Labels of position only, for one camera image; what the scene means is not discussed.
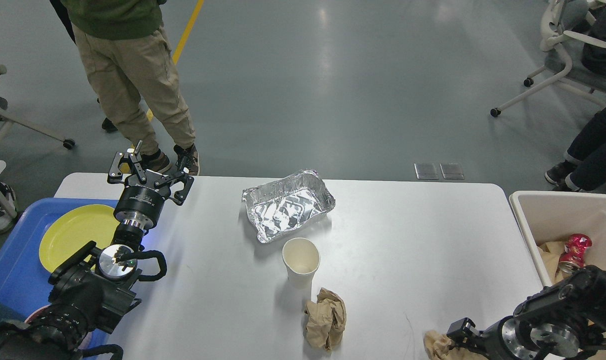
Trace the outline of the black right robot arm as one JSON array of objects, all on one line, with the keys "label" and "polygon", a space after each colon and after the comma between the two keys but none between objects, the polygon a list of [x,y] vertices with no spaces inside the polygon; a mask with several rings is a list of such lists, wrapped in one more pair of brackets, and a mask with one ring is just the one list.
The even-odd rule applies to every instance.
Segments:
[{"label": "black right robot arm", "polygon": [[450,325],[447,337],[454,347],[489,360],[543,360],[550,354],[586,360],[606,351],[606,271],[585,266],[527,297],[486,330],[464,317]]}]

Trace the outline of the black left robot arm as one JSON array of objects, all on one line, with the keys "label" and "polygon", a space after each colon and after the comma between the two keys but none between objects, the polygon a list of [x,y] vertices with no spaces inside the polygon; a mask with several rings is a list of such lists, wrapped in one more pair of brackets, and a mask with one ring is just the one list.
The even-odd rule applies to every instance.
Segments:
[{"label": "black left robot arm", "polygon": [[114,155],[107,182],[124,189],[113,211],[118,222],[110,244],[84,244],[49,276],[49,305],[27,322],[0,322],[0,360],[81,360],[101,354],[123,358],[117,344],[81,347],[95,330],[114,332],[141,303],[137,282],[161,280],[168,264],[161,251],[146,250],[143,237],[154,228],[166,201],[181,206],[193,185],[193,150],[179,155],[176,170],[163,174],[144,165],[139,149]]}]

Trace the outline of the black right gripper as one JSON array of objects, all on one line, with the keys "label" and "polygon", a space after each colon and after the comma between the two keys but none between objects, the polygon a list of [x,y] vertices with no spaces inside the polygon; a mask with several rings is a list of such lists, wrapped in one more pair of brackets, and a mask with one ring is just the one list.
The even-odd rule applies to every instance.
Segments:
[{"label": "black right gripper", "polygon": [[470,317],[450,324],[445,335],[456,348],[485,353],[490,360],[533,360],[539,353],[530,338],[533,326],[504,317],[485,330],[477,330]]}]

